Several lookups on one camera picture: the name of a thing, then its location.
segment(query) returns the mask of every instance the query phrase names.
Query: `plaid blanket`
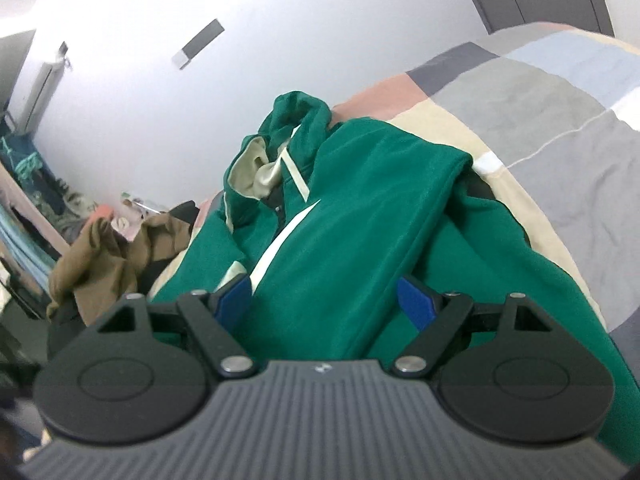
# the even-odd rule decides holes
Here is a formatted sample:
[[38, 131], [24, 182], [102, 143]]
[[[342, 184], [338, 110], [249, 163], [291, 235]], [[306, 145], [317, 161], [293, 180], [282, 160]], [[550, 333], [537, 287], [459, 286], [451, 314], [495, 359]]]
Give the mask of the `plaid blanket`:
[[471, 153], [640, 378], [640, 50], [553, 23], [465, 43], [334, 108]]

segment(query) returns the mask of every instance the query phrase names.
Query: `beige fabric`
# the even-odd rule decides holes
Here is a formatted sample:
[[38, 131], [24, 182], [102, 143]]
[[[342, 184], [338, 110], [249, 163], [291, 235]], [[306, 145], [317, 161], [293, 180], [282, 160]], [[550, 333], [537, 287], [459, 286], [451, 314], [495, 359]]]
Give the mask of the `beige fabric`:
[[37, 452], [39, 452], [43, 447], [47, 446], [50, 443], [51, 443], [51, 435], [49, 434], [49, 431], [43, 430], [42, 439], [40, 440], [40, 445], [38, 447], [29, 447], [25, 449], [24, 453], [22, 454], [22, 461], [27, 462], [27, 460], [30, 460], [31, 458], [33, 458]]
[[282, 161], [284, 162], [285, 166], [289, 170], [289, 173], [291, 174], [293, 183], [298, 188], [298, 192], [300, 192], [302, 199], [306, 202], [309, 199], [309, 188], [306, 185], [305, 179], [302, 178], [302, 174], [296, 166], [296, 163], [293, 161], [286, 148], [282, 150], [282, 153], [280, 154], [278, 159], [282, 159]]
[[218, 290], [222, 286], [225, 286], [228, 282], [234, 279], [238, 274], [246, 274], [246, 269], [244, 268], [243, 264], [241, 264], [238, 261], [235, 261], [226, 270], [225, 275], [222, 276], [222, 279], [220, 280], [220, 283], [218, 283], [216, 290]]
[[231, 220], [231, 211], [229, 211], [229, 202], [226, 200], [226, 192], [222, 196], [222, 202], [225, 204], [225, 224], [229, 232], [232, 233], [234, 231], [234, 223]]
[[2, 317], [2, 312], [11, 299], [11, 293], [0, 283], [0, 317]]
[[[431, 100], [418, 103], [393, 119], [393, 126], [435, 144], [447, 144], [470, 153], [474, 161], [491, 153], [489, 147], [457, 117]], [[554, 231], [546, 215], [536, 205], [513, 175], [496, 165], [493, 172], [483, 172], [482, 179], [491, 186], [495, 197], [511, 211], [529, 236], [531, 248], [569, 274], [580, 287], [602, 325], [606, 328], [600, 307], [591, 296], [574, 259]]]
[[255, 137], [231, 167], [229, 186], [242, 196], [260, 200], [268, 196], [273, 186], [282, 179], [279, 167], [275, 172], [271, 171], [274, 166], [274, 162], [269, 163], [264, 139]]
[[580, 34], [581, 36], [586, 36], [587, 38], [591, 38], [592, 40], [598, 41], [600, 43], [618, 46], [622, 50], [626, 50], [627, 52], [640, 56], [640, 48], [625, 43], [624, 41], [617, 40], [616, 38], [611, 38], [610, 36], [605, 36], [604, 34], [597, 34], [596, 32], [588, 32], [586, 30], [581, 30], [580, 28], [572, 29], [571, 32], [574, 34]]
[[169, 265], [167, 265], [164, 268], [164, 270], [160, 273], [160, 276], [156, 278], [156, 280], [154, 281], [154, 284], [151, 286], [151, 290], [149, 290], [149, 293], [146, 295], [150, 300], [152, 300], [154, 296], [158, 293], [158, 291], [160, 291], [160, 289], [164, 287], [166, 282], [168, 282], [174, 276], [174, 274], [182, 264], [184, 257], [187, 255], [187, 251], [189, 250], [189, 247], [191, 247], [191, 244], [193, 244], [193, 241], [196, 239], [196, 236], [198, 236], [198, 233], [201, 230], [202, 230], [202, 226], [199, 226], [199, 227], [194, 226], [193, 231], [191, 232], [191, 239], [189, 240], [189, 245], [187, 246], [187, 248], [183, 251], [180, 251], [176, 255], [176, 257], [173, 260], [171, 260]]
[[196, 239], [196, 236], [198, 236], [198, 233], [201, 231], [202, 226], [204, 225], [204, 222], [209, 216], [209, 211], [211, 210], [213, 201], [214, 201], [213, 198], [209, 198], [208, 200], [205, 200], [202, 204], [200, 204], [200, 212], [198, 213], [198, 217], [196, 218], [196, 221], [193, 224], [189, 245], [185, 250], [178, 253], [176, 257], [169, 263], [169, 265], [167, 265], [164, 268], [164, 270], [160, 273], [160, 276], [156, 278], [154, 284], [151, 287], [151, 290], [149, 290], [149, 293], [147, 295], [147, 297], [150, 300], [153, 299], [153, 297], [158, 293], [158, 291], [164, 287], [166, 282], [168, 282], [174, 276], [174, 274], [182, 264], [182, 261], [184, 260], [184, 257], [186, 256], [187, 251], [189, 250], [189, 247], [191, 247], [191, 244], [193, 244], [193, 241]]

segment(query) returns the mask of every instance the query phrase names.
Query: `ribbed gray surface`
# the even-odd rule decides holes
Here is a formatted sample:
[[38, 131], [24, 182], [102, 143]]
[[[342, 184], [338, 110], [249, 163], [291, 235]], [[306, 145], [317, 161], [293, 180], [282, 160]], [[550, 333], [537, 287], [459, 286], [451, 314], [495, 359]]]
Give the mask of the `ribbed gray surface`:
[[154, 442], [100, 449], [57, 440], [22, 472], [33, 480], [600, 480], [625, 472], [594, 440], [547, 450], [483, 440], [450, 420], [425, 383], [390, 377], [375, 361], [318, 365], [272, 362], [260, 376], [223, 383], [190, 424]]

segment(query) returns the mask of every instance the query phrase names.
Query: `gray fabric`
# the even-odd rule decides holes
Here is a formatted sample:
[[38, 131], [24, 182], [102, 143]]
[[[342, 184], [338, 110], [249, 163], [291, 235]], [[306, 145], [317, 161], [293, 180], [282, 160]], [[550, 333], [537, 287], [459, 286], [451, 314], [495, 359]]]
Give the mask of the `gray fabric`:
[[562, 31], [506, 55], [566, 79], [605, 108], [640, 86], [640, 58], [617, 45]]
[[505, 58], [463, 73], [432, 99], [473, 130], [506, 166], [604, 111], [561, 77]]
[[640, 134], [607, 111], [511, 168], [569, 249], [609, 331], [640, 304], [639, 154]]
[[420, 89], [431, 96], [463, 72], [497, 56], [474, 43], [463, 43], [407, 72]]
[[610, 334], [633, 376], [640, 378], [640, 309]]
[[504, 56], [521, 46], [558, 32], [543, 23], [531, 23], [526, 27], [505, 28], [475, 40], [477, 46], [498, 56]]

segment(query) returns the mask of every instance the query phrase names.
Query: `green hoodie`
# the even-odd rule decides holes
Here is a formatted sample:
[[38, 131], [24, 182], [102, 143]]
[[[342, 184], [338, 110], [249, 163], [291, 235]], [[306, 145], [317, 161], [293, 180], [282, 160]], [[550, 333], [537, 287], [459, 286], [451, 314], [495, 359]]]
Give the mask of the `green hoodie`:
[[[527, 245], [507, 208], [467, 195], [470, 155], [377, 120], [330, 121], [327, 105], [302, 92], [276, 99], [226, 171], [220, 209], [154, 301], [246, 271], [254, 298], [234, 336], [258, 360], [388, 364], [417, 333], [396, 302], [403, 274], [485, 303], [524, 292], [610, 370], [616, 393], [600, 439], [624, 462], [640, 460], [640, 392], [625, 362], [578, 286]], [[261, 199], [279, 185], [277, 212]]]

